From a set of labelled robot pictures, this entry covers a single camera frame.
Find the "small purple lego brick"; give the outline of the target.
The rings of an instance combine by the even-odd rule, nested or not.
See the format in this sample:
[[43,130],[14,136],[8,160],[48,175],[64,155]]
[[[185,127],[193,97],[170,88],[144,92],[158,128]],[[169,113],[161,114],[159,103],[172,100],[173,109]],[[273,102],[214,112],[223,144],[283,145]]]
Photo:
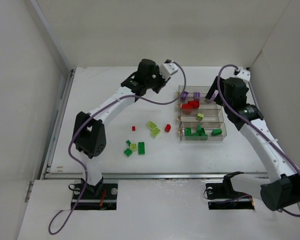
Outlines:
[[182,91],[179,99],[181,102],[185,102],[187,100],[188,96],[189,96],[189,93],[187,91]]

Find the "red rectangular lego brick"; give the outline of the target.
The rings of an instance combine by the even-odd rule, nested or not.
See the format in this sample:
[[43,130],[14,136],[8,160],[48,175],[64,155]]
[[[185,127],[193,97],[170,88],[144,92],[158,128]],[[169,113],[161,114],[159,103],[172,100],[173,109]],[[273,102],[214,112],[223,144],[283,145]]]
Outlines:
[[188,101],[188,104],[192,106],[193,109],[198,109],[200,107],[200,102],[199,101]]

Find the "lime lego brick carried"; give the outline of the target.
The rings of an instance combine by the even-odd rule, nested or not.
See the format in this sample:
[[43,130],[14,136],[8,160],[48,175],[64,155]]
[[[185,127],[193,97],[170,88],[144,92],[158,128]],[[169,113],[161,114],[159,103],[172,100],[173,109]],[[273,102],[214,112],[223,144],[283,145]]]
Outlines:
[[200,113],[200,112],[199,112],[199,113],[197,114],[197,116],[196,116],[196,119],[197,119],[199,122],[201,122],[201,121],[204,119],[204,116],[205,116],[205,115],[204,115],[203,113]]

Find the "green lego brick carried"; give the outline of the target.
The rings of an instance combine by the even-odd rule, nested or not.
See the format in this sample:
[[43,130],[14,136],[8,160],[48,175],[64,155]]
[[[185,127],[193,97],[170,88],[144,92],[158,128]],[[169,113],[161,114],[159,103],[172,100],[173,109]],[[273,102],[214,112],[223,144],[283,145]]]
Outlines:
[[222,135],[222,133],[223,133],[223,130],[222,130],[222,129],[216,128],[216,129],[213,129],[213,130],[212,130],[211,135],[215,137],[215,136],[220,136],[220,135]]

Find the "green lego piece studded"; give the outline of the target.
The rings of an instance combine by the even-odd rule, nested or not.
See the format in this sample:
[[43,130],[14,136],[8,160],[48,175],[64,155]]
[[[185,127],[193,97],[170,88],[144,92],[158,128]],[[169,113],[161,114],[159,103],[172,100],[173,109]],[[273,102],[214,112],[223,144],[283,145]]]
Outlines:
[[202,128],[200,125],[197,126],[197,132],[198,132],[199,134],[204,133],[204,130],[203,130],[203,128]]

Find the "red rounded lego brick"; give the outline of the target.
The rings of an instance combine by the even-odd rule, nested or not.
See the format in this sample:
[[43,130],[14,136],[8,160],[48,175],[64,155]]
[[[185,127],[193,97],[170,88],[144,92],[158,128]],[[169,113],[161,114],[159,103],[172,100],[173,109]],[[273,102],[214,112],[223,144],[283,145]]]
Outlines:
[[180,112],[183,115],[190,115],[193,112],[193,109],[194,108],[191,105],[185,103],[185,104],[182,104]]

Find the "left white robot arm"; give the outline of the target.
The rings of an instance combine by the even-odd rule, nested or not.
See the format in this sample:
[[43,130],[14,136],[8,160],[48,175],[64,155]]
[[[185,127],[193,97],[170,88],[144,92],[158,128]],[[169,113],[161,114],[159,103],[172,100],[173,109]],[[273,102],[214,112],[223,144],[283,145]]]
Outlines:
[[159,93],[178,67],[169,60],[158,65],[142,59],[137,70],[128,76],[117,91],[99,107],[76,115],[70,147],[88,159],[99,156],[106,147],[106,127],[125,108],[143,99],[147,90]]

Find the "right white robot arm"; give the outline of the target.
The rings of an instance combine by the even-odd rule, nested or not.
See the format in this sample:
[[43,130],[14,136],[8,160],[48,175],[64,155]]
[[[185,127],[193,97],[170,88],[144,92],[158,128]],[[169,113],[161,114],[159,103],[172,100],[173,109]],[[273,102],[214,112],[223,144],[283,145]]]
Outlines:
[[237,77],[223,79],[217,76],[206,99],[211,99],[215,91],[218,94],[214,102],[224,108],[227,118],[248,140],[268,175],[267,179],[241,171],[225,175],[222,187],[227,197],[248,194],[262,200],[271,211],[300,203],[300,169],[287,159],[270,133],[260,110],[247,102],[249,88],[246,83]]

